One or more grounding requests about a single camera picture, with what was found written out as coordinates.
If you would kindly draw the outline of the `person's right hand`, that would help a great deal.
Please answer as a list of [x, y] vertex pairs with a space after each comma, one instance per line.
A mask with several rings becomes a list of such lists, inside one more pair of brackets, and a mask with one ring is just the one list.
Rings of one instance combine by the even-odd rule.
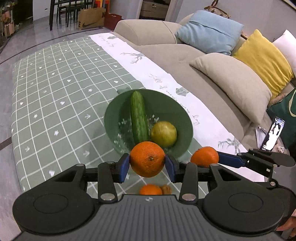
[[284, 232], [287, 230], [292, 229], [289, 238], [294, 238], [296, 235], [296, 217], [295, 217], [295, 211], [293, 212], [292, 216], [287, 220], [285, 224], [282, 226], [279, 226], [276, 230], [278, 232]]

